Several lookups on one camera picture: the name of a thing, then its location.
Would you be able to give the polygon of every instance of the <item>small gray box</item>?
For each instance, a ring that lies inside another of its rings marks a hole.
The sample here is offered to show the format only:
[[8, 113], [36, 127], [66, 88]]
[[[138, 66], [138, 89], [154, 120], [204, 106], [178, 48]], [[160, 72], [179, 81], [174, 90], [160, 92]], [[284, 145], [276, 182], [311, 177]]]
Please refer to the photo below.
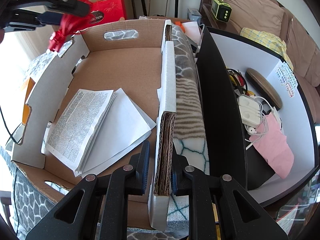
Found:
[[187, 19], [193, 22], [197, 22], [200, 25], [201, 22], [201, 14], [197, 9], [188, 8], [188, 16]]

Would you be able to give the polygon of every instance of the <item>green and black device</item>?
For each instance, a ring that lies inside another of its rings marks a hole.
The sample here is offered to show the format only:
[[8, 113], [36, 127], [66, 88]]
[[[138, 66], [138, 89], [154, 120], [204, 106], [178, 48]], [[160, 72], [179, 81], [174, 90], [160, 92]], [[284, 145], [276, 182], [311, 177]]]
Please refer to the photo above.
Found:
[[223, 0], [212, 0], [211, 11], [218, 21], [228, 22], [231, 10], [231, 6]]

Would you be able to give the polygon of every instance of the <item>finger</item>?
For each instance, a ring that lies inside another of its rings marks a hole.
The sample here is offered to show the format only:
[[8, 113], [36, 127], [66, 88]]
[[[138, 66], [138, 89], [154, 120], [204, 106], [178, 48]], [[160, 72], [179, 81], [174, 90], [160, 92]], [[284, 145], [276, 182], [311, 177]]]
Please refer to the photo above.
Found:
[[0, 43], [3, 41], [4, 38], [4, 29], [0, 29]]

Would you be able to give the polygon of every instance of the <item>pink cloth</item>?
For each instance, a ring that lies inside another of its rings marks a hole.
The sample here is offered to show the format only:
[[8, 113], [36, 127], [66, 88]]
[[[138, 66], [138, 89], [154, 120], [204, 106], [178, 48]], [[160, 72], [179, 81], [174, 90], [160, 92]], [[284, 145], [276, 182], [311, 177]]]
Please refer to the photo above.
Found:
[[[287, 137], [280, 131], [274, 115], [271, 113], [266, 115], [266, 120], [268, 122], [268, 132], [259, 141], [253, 143], [253, 146], [276, 174], [284, 179], [292, 168], [294, 156], [287, 144]], [[263, 129], [264, 124], [261, 123], [256, 128], [256, 131], [262, 133]], [[250, 141], [254, 141], [257, 138], [256, 135], [252, 135]]]

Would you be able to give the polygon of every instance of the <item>red tassel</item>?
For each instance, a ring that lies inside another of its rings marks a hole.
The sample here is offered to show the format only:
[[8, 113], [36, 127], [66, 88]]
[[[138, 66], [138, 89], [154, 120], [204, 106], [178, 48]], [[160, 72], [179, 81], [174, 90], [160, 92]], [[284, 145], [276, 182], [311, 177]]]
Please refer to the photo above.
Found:
[[[81, 0], [90, 5], [90, 12], [92, 11], [92, 2], [87, 0]], [[54, 32], [49, 40], [48, 49], [51, 51], [59, 52], [63, 46], [68, 35], [76, 34], [77, 31], [83, 30], [87, 27], [92, 17], [91, 13], [88, 13], [84, 17], [74, 16], [71, 14], [64, 14], [60, 22], [60, 28]]]

